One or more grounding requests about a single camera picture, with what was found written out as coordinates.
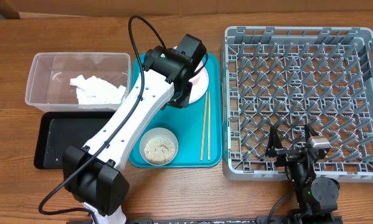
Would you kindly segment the white rice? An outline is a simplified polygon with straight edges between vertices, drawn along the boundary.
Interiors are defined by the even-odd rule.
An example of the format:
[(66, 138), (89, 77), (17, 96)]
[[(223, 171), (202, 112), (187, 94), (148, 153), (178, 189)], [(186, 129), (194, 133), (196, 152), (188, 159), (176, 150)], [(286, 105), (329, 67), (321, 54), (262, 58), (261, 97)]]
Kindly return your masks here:
[(174, 158), (176, 155), (176, 146), (168, 138), (156, 137), (147, 142), (144, 153), (149, 163), (163, 165)]

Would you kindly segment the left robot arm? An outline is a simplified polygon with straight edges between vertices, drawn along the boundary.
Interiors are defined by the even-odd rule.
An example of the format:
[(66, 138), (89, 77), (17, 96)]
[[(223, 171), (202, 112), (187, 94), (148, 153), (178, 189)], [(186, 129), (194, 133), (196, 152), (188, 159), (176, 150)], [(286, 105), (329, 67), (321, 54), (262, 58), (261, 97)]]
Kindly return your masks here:
[(159, 110), (166, 105), (188, 106), (190, 79), (206, 53), (202, 41), (190, 34), (175, 49), (159, 45), (148, 50), (134, 87), (106, 125), (83, 147), (65, 150), (64, 187), (82, 203), (94, 223), (125, 223), (121, 204), (130, 185), (121, 170)]

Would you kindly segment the white napkin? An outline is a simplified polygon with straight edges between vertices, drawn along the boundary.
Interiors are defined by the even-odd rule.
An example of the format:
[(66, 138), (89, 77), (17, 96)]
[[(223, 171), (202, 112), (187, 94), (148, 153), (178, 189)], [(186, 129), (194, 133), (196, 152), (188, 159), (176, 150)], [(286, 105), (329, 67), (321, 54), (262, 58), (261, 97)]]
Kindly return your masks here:
[(85, 79), (83, 75), (70, 79), (70, 85), (76, 87), (77, 100), (80, 105), (120, 104), (126, 87), (119, 87), (92, 76)]

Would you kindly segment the grey metal bowl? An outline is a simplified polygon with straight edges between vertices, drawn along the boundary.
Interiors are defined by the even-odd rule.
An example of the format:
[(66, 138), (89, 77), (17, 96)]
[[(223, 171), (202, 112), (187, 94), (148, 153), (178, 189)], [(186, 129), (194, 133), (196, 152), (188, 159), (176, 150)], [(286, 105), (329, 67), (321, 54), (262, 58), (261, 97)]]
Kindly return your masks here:
[(177, 152), (178, 152), (178, 140), (177, 140), (177, 137), (175, 136), (175, 134), (173, 132), (171, 132), (170, 130), (165, 129), (165, 128), (153, 128), (153, 129), (150, 129), (141, 138), (140, 143), (139, 143), (139, 151), (140, 151), (140, 154), (141, 154), (142, 158), (148, 164), (150, 164), (152, 166), (164, 166), (164, 165), (169, 164), (176, 157), (176, 155), (174, 156), (174, 158), (170, 162), (168, 162), (166, 164), (163, 164), (163, 165), (154, 165), (154, 164), (151, 164), (151, 163), (149, 163), (147, 161), (147, 159), (145, 157), (144, 148), (145, 148), (147, 142), (150, 139), (156, 138), (156, 137), (162, 137), (162, 138), (168, 138), (168, 139), (170, 139), (175, 144), (175, 146), (176, 146), (176, 155), (177, 155)]

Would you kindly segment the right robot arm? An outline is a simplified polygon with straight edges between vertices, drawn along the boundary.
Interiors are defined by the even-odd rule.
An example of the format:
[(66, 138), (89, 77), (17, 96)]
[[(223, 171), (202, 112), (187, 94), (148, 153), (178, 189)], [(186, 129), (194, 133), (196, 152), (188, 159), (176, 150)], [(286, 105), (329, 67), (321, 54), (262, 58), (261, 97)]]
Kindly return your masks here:
[[(265, 155), (274, 157), (276, 167), (284, 167), (293, 190), (279, 199), (266, 217), (267, 223), (340, 224), (341, 216), (333, 215), (338, 209), (340, 184), (329, 177), (317, 177), (314, 163), (324, 159), (331, 148), (329, 140), (319, 135), (309, 124), (305, 125), (305, 144), (299, 149), (283, 147), (276, 127), (270, 128)], [(287, 197), (295, 195), (298, 208), (287, 215), (274, 217), (276, 207)]]

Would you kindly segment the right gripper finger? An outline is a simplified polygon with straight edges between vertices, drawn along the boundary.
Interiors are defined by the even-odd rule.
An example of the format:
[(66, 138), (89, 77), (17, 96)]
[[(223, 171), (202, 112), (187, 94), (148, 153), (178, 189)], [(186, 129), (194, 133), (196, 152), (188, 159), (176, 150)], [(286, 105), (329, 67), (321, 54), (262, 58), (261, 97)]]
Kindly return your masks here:
[(306, 146), (312, 146), (313, 143), (311, 142), (311, 138), (318, 136), (319, 134), (308, 123), (304, 125), (304, 130), (305, 130), (305, 141), (306, 141), (305, 144)]
[(282, 149), (283, 145), (281, 144), (276, 128), (271, 126), (265, 155), (267, 157), (276, 157), (278, 155), (277, 151)]

